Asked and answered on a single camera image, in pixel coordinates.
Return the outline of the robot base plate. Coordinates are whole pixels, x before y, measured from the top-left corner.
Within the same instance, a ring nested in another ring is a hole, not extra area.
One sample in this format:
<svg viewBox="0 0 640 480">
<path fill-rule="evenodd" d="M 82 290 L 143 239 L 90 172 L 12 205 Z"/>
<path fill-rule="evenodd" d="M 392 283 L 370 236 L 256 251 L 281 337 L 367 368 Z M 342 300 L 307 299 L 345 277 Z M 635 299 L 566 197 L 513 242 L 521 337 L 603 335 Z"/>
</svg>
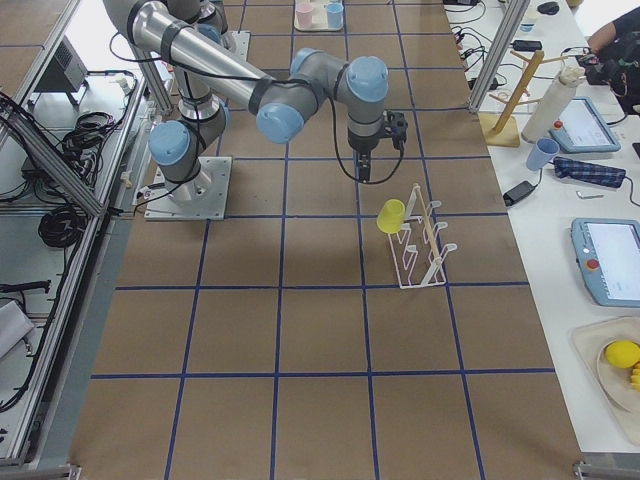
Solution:
<svg viewBox="0 0 640 480">
<path fill-rule="evenodd" d="M 199 221 L 223 220 L 226 212 L 229 182 L 233 158 L 199 158 L 200 172 L 194 180 L 181 185 L 171 195 L 167 192 L 175 187 L 165 178 L 161 169 L 156 168 L 154 182 L 160 183 L 148 195 L 150 203 L 145 205 L 144 217 L 149 221 Z"/>
</svg>

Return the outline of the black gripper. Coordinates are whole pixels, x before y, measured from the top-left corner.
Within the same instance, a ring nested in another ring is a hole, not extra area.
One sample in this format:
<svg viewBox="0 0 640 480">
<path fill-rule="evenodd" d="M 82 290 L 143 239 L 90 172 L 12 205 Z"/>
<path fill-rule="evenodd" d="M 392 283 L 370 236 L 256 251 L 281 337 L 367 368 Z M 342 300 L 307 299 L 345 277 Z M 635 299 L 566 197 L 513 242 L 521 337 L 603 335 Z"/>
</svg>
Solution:
<svg viewBox="0 0 640 480">
<path fill-rule="evenodd" d="M 379 138 L 374 135 L 358 135 L 354 131 L 348 131 L 348 143 L 357 153 L 356 160 L 356 180 L 358 182 L 369 182 L 371 175 L 371 152 L 378 146 Z"/>
</svg>

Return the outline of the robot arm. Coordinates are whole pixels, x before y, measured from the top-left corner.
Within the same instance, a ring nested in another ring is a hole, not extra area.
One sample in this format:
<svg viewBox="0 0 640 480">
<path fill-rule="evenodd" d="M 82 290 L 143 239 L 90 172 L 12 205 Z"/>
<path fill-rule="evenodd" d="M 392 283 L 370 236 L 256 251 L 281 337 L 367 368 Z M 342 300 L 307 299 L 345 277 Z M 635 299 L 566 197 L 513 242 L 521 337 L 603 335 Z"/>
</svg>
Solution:
<svg viewBox="0 0 640 480">
<path fill-rule="evenodd" d="M 375 56 L 343 61 L 324 51 L 298 51 L 286 80 L 277 80 L 235 54 L 220 1 L 107 1 L 106 12 L 131 46 L 156 53 L 174 69 L 181 118 L 157 127 L 149 138 L 152 156 L 169 192 L 193 185 L 199 155 L 228 125 L 218 103 L 226 97 L 256 118 L 259 131 L 286 144 L 324 101 L 348 113 L 348 142 L 358 155 L 354 180 L 370 180 L 371 152 L 390 133 L 384 100 L 388 70 Z"/>
</svg>

